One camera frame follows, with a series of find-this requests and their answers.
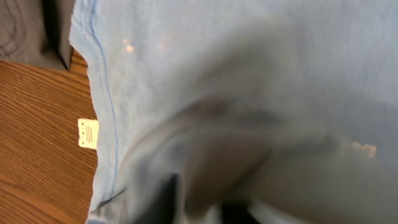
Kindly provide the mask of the light blue printed t-shirt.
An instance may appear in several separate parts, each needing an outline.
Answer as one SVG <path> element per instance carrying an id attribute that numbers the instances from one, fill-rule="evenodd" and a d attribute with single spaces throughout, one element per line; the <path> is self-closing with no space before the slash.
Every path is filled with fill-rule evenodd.
<path id="1" fill-rule="evenodd" d="M 88 223 L 397 222 L 396 1 L 77 1 L 99 123 Z"/>

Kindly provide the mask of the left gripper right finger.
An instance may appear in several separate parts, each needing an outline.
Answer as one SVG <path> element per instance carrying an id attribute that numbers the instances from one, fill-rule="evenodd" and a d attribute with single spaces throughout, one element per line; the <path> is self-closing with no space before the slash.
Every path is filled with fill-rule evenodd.
<path id="1" fill-rule="evenodd" d="M 221 221 L 222 224 L 259 224 L 244 205 L 232 202 L 221 204 Z"/>

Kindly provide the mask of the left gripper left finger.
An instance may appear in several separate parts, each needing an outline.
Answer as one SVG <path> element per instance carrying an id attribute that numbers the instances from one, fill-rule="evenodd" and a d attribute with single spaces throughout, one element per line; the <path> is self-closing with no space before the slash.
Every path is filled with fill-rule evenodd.
<path id="1" fill-rule="evenodd" d="M 149 208 L 133 224 L 172 224 L 177 209 L 178 178 L 171 176 Z"/>

